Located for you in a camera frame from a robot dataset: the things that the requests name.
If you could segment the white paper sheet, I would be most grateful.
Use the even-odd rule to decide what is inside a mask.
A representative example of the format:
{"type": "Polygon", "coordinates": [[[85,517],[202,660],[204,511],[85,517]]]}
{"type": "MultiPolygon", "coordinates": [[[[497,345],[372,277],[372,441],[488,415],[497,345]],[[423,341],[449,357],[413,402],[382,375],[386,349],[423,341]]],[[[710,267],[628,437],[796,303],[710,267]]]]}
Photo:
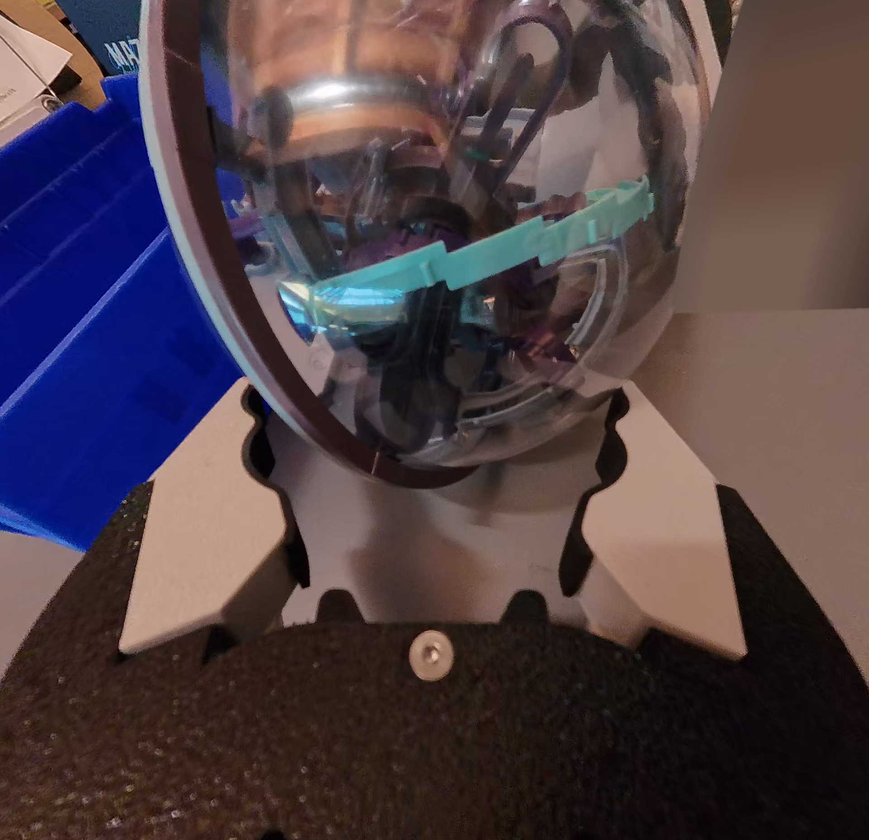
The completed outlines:
{"type": "Polygon", "coordinates": [[[71,52],[1,17],[2,145],[61,108],[51,84],[70,61],[71,52]]]}

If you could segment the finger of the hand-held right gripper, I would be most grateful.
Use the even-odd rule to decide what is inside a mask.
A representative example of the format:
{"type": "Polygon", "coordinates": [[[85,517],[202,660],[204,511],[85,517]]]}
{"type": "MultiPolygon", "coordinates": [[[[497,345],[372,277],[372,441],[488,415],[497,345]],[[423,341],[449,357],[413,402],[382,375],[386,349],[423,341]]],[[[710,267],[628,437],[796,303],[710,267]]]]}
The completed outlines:
{"type": "Polygon", "coordinates": [[[698,107],[701,127],[708,128],[711,110],[721,82],[723,66],[714,41],[705,0],[680,0],[688,15],[694,45],[689,65],[674,72],[674,88],[680,105],[698,107]]]}

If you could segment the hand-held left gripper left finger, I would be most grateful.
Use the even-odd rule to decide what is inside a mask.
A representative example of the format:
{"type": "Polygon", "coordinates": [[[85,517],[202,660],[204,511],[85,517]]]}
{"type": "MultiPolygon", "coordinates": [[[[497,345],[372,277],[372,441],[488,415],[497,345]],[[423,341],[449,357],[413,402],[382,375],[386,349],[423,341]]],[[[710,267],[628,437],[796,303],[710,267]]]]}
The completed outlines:
{"type": "Polygon", "coordinates": [[[121,654],[203,629],[256,638],[310,585],[266,426],[260,395],[233,385],[152,476],[121,654]]]}

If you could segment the clear plastic maze ball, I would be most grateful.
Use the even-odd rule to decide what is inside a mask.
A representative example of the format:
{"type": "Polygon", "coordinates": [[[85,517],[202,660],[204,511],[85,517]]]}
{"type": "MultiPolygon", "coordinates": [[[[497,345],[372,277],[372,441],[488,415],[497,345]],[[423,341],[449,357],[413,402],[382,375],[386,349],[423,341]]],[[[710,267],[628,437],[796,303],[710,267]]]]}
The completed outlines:
{"type": "Polygon", "coordinates": [[[685,0],[143,0],[140,31],[190,282],[338,463],[531,451],[672,316],[711,111],[685,0]]]}

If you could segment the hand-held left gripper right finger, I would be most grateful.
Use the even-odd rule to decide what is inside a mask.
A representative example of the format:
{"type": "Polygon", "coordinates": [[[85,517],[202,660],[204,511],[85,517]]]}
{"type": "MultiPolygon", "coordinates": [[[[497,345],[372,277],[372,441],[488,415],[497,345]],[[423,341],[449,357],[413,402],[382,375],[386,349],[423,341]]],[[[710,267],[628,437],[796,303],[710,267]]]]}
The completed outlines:
{"type": "Polygon", "coordinates": [[[718,485],[636,385],[614,392],[593,466],[559,561],[586,628],[630,649],[655,629],[743,659],[718,485]]]}

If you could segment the dark printed toy box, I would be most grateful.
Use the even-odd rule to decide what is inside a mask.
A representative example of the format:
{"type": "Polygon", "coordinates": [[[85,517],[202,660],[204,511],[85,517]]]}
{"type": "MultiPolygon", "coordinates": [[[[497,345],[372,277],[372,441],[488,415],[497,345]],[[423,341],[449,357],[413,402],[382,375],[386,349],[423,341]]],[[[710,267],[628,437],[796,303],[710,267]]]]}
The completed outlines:
{"type": "Polygon", "coordinates": [[[108,76],[139,70],[142,0],[55,0],[108,76]]]}

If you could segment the blue plastic bin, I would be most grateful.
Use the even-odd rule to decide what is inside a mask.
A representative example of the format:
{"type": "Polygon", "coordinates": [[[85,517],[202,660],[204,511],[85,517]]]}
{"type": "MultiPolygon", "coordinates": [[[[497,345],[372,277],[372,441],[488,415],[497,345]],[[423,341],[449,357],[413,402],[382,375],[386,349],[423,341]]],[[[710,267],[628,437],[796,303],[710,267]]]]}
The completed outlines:
{"type": "Polygon", "coordinates": [[[242,372],[168,228],[137,76],[2,149],[2,529],[86,552],[242,372]]]}

